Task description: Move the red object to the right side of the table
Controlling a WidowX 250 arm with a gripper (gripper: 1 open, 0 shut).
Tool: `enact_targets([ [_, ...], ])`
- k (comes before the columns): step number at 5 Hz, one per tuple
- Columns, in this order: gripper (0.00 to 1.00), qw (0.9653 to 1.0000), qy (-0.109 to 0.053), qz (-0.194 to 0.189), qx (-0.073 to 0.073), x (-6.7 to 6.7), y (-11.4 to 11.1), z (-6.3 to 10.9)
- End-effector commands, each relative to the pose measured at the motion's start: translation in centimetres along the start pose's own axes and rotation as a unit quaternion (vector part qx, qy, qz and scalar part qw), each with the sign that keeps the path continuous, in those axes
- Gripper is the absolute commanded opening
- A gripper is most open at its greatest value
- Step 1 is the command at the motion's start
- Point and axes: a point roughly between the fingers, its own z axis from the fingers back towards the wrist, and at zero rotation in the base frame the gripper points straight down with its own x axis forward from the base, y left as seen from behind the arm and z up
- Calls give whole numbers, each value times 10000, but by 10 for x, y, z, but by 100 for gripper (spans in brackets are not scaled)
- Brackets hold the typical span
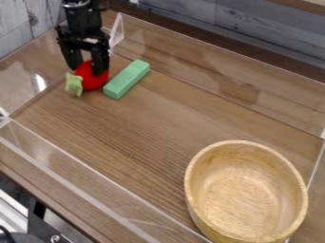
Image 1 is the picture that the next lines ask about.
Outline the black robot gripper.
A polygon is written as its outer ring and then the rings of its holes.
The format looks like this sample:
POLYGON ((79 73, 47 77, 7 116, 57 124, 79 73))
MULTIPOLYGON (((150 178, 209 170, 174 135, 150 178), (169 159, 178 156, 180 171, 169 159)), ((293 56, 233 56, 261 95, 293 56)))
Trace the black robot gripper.
POLYGON ((83 62, 82 51, 91 53, 93 74, 101 76, 110 68, 110 35, 102 30, 101 0, 62 0, 66 23, 58 25, 58 42, 69 67, 83 62))

